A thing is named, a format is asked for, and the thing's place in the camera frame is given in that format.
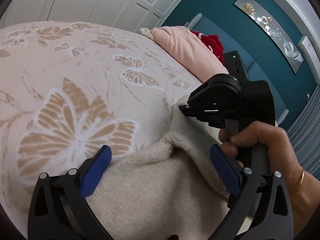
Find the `person's right hand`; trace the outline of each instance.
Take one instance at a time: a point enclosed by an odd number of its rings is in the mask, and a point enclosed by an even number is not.
[[[261,143],[268,147],[270,172],[280,171],[292,196],[298,188],[302,167],[291,146],[287,133],[281,127],[275,127],[263,122],[253,122],[242,132],[231,138],[227,129],[221,129],[219,140],[222,142],[221,149],[230,157],[236,157],[238,147],[251,147]]]
[[[268,147],[270,172],[280,171],[291,200],[296,236],[308,223],[320,203],[320,181],[304,172],[304,179],[298,189],[303,168],[299,165],[290,140],[284,129],[263,122],[253,122],[229,141],[226,129],[219,132],[221,149],[230,157],[236,157],[238,147],[252,147],[261,143]]]

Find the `beige sweater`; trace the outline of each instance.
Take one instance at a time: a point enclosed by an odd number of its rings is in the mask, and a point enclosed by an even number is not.
[[[228,193],[209,160],[219,129],[186,118],[178,106],[187,99],[173,106],[159,142],[110,166],[87,198],[115,240],[206,240],[228,212]]]

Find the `sweater sleeve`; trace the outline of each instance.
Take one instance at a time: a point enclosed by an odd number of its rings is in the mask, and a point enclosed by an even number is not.
[[[294,238],[294,240],[313,240],[320,236],[320,205],[309,220],[303,230]]]

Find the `white air conditioner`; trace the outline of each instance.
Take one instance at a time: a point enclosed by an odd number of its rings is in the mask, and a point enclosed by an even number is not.
[[[316,84],[320,85],[320,61],[307,36],[303,36],[298,44],[312,72]]]

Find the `folded blanket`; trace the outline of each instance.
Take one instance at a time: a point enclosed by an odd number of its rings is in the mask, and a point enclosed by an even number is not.
[[[228,74],[218,58],[186,27],[142,28],[140,34],[156,42],[201,82],[218,73]]]
[[[203,33],[192,31],[199,40],[218,58],[218,60],[224,65],[223,58],[223,46],[221,41],[219,40],[218,35],[208,35],[205,36]]]
[[[87,198],[114,239],[206,240],[228,212],[228,193],[209,160],[219,129],[186,118],[178,106],[187,99],[173,106],[159,142],[110,166]]]

